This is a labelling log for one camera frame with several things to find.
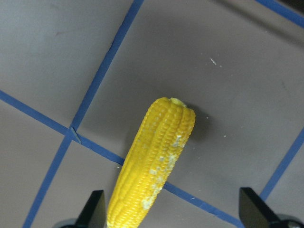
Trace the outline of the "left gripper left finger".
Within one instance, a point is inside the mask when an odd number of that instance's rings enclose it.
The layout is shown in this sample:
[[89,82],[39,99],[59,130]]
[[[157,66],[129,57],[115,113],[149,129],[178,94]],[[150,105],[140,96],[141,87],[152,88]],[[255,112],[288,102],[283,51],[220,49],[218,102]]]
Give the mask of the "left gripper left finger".
[[105,194],[103,190],[94,190],[78,219],[76,228],[103,228],[105,225]]

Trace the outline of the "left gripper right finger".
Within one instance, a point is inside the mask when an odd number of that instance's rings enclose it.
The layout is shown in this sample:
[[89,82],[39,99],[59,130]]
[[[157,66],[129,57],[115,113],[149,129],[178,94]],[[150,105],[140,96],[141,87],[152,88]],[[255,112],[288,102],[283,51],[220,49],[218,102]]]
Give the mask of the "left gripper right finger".
[[238,215],[245,228],[278,228],[280,219],[250,187],[239,189]]

